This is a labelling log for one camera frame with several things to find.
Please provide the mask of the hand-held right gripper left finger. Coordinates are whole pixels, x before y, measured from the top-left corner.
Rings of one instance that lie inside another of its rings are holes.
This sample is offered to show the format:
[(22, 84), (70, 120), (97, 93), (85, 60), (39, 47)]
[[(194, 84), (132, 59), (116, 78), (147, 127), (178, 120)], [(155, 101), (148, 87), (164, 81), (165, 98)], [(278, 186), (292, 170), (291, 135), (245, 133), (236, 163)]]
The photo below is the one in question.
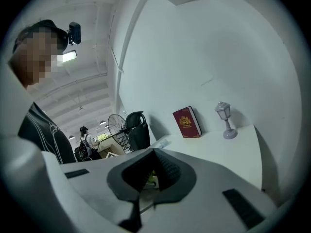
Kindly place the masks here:
[(139, 197), (151, 174), (146, 151), (62, 165), (70, 184), (97, 213), (137, 232), (142, 227)]

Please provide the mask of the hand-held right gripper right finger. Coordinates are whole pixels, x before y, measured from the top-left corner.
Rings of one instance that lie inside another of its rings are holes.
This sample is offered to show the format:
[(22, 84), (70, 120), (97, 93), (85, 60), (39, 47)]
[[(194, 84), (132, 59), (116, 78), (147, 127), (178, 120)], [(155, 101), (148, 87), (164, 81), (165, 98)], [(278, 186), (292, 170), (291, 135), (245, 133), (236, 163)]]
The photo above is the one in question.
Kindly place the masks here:
[(141, 233), (246, 233), (276, 210), (272, 200), (228, 168), (156, 149), (160, 192)]

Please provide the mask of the black office chair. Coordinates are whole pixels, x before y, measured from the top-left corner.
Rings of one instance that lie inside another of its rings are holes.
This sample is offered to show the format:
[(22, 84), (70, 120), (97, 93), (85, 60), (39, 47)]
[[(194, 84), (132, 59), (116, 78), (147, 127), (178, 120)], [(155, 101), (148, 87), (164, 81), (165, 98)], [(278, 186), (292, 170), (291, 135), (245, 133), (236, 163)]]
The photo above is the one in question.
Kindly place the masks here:
[(146, 149), (151, 145), (149, 128), (143, 111), (132, 112), (126, 118), (125, 125), (133, 151)]

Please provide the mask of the dark red book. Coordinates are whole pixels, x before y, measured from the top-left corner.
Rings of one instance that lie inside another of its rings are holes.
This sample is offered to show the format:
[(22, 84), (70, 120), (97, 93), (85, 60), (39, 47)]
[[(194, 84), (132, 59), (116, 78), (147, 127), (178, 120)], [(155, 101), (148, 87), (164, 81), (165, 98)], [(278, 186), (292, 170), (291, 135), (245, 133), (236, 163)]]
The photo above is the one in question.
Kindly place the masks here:
[(183, 138), (201, 137), (202, 132), (191, 106), (173, 112), (173, 116)]

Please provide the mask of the lilac lantern table lamp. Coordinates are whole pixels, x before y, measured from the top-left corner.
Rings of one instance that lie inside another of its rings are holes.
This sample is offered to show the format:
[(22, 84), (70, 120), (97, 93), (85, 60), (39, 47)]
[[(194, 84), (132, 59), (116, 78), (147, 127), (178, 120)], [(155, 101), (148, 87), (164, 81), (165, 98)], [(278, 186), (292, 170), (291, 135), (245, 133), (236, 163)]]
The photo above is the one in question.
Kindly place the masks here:
[(230, 140), (238, 135), (238, 132), (231, 128), (229, 118), (231, 117), (230, 104), (226, 102), (218, 102), (215, 107), (215, 112), (218, 114), (221, 120), (225, 122), (226, 130), (223, 133), (224, 139)]

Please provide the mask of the person's black shirt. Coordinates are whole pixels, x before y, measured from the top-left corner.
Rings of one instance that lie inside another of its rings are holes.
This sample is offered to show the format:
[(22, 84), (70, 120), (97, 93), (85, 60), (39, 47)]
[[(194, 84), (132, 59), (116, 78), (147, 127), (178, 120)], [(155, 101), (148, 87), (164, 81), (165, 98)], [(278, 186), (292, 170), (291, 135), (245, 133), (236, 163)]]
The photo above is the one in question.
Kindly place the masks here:
[(18, 136), (36, 144), (41, 151), (53, 153), (60, 164), (75, 163), (71, 144), (61, 129), (33, 103)]

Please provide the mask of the ceiling light panel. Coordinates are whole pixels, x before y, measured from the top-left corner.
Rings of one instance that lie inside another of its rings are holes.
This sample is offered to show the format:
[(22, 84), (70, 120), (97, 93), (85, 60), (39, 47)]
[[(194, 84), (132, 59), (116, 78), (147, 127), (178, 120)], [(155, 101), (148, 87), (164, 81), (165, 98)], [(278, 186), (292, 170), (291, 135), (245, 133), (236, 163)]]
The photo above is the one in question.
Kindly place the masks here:
[(72, 50), (63, 54), (63, 63), (77, 58), (76, 50)]

